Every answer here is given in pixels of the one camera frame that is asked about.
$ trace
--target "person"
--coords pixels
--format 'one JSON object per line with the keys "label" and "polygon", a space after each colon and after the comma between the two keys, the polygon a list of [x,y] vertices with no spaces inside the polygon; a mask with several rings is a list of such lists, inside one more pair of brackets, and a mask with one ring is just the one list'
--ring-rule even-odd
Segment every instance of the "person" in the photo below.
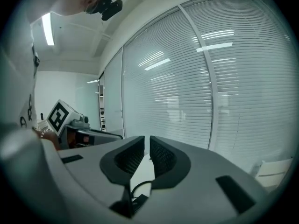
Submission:
{"label": "person", "polygon": [[[43,15],[53,12],[68,16],[90,10],[100,0],[22,0],[13,12],[0,40],[0,123],[16,123],[22,128],[36,126],[34,88],[39,59],[31,27]],[[53,132],[42,133],[58,149]]]}

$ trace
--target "black headset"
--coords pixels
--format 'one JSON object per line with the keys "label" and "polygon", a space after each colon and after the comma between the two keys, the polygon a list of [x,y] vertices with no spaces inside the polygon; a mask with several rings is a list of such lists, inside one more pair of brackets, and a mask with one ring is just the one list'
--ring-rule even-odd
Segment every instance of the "black headset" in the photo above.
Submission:
{"label": "black headset", "polygon": [[122,10],[122,1],[117,0],[112,2],[112,0],[99,0],[99,2],[91,8],[86,10],[88,14],[100,13],[102,14],[102,20],[107,21],[115,14]]}

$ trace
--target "black cable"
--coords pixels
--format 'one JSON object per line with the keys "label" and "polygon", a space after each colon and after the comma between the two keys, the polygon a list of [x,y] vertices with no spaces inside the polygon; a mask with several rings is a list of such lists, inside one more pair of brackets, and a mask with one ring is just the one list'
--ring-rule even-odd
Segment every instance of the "black cable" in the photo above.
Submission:
{"label": "black cable", "polygon": [[144,184],[151,183],[151,182],[152,181],[144,181],[144,182],[141,182],[140,184],[138,184],[136,187],[133,188],[133,190],[131,192],[131,197],[136,198],[136,197],[134,197],[134,193],[136,192],[137,188],[139,188],[140,186],[142,186]]}

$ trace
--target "wall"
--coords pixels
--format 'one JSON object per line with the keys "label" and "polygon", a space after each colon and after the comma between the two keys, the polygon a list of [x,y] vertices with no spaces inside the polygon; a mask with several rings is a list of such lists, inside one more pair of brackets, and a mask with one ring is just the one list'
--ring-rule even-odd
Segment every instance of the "wall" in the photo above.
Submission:
{"label": "wall", "polygon": [[112,40],[106,46],[100,58],[99,75],[102,74],[105,67],[121,46],[139,29],[167,10],[187,1],[190,0],[145,0],[142,4],[137,6],[120,24]]}
{"label": "wall", "polygon": [[87,84],[98,78],[73,72],[38,71],[35,88],[37,119],[40,119],[40,113],[47,118],[55,103],[61,99],[88,116],[92,128],[99,129],[98,83]]}

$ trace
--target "white ceiling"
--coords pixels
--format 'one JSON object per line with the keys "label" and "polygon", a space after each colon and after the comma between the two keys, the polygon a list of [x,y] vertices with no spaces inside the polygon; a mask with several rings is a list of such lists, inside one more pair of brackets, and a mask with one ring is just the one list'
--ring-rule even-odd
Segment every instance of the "white ceiling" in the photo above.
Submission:
{"label": "white ceiling", "polygon": [[123,10],[108,21],[102,21],[100,14],[80,13],[67,17],[52,14],[54,47],[47,45],[42,21],[37,21],[33,25],[33,37],[41,60],[40,70],[98,74],[100,56],[111,36],[125,17],[144,0],[122,1]]}

